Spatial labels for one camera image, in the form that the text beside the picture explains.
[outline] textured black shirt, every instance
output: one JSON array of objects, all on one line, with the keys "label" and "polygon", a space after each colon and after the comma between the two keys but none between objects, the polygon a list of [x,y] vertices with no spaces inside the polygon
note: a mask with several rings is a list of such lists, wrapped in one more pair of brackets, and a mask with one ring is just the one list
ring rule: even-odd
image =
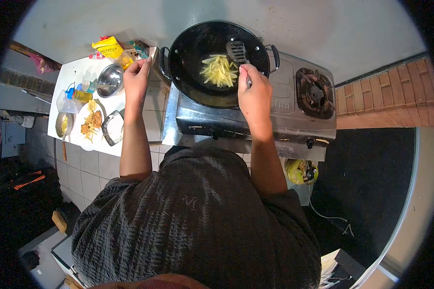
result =
[{"label": "textured black shirt", "polygon": [[157,274],[210,288],[317,288],[318,244],[297,194],[260,197],[235,153],[184,149],[143,182],[114,178],[77,220],[90,285]]}]

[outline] stainless steel bowl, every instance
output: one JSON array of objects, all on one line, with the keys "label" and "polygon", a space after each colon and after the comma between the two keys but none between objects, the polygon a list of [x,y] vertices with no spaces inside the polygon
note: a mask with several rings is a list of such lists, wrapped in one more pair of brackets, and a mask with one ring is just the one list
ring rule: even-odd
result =
[{"label": "stainless steel bowl", "polygon": [[97,84],[115,86],[97,88],[98,95],[103,98],[108,98],[121,92],[124,88],[123,74],[124,70],[117,63],[110,64],[103,69],[98,77]]},{"label": "stainless steel bowl", "polygon": [[[61,125],[63,124],[64,117],[68,117],[68,128],[66,129],[65,133],[61,130]],[[71,130],[74,125],[74,115],[72,113],[68,112],[60,112],[58,113],[58,116],[56,117],[56,124],[54,128],[56,129],[56,134],[59,137],[69,136],[71,133]]]}]

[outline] saucepan handle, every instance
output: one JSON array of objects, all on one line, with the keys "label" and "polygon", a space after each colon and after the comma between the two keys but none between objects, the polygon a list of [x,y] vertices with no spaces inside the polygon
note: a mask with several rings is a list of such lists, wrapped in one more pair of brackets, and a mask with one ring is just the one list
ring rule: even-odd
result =
[{"label": "saucepan handle", "polygon": [[167,47],[163,47],[159,50],[159,69],[164,77],[167,79],[171,79],[169,75],[169,69],[166,70],[166,61],[165,61],[165,52],[169,51]]},{"label": "saucepan handle", "polygon": [[278,53],[278,49],[276,49],[275,45],[272,45],[272,44],[265,45],[265,48],[267,48],[267,47],[270,47],[270,49],[272,49],[273,58],[275,58],[275,69],[270,71],[270,73],[272,73],[272,72],[277,71],[279,68],[279,53]]}]

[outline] white plate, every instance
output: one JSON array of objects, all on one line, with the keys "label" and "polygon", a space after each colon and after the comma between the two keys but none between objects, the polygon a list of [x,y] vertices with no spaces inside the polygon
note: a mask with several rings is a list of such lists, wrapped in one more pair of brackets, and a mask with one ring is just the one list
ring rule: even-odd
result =
[{"label": "white plate", "polygon": [[[100,111],[101,113],[101,123],[104,122],[104,115],[103,110],[101,109],[100,105],[97,104],[96,111]],[[71,137],[73,138],[74,142],[76,144],[79,144],[81,148],[85,149],[86,151],[91,151],[95,149],[95,146],[99,144],[103,140],[103,132],[100,129],[96,129],[96,135],[94,134],[92,137],[92,142],[90,140],[85,138],[85,135],[81,133],[81,125],[85,123],[85,118],[87,118],[90,115],[90,112],[88,111],[88,103],[85,104],[81,111],[75,116],[74,121],[74,128],[71,133]]]}]

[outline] black floor mat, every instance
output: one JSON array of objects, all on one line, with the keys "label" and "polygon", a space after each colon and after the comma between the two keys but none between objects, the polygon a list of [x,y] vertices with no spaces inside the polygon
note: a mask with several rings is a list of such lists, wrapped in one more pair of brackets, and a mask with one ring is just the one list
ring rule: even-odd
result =
[{"label": "black floor mat", "polygon": [[338,130],[319,164],[312,204],[305,207],[322,254],[344,249],[363,266],[386,246],[402,212],[410,185],[415,129]]}]

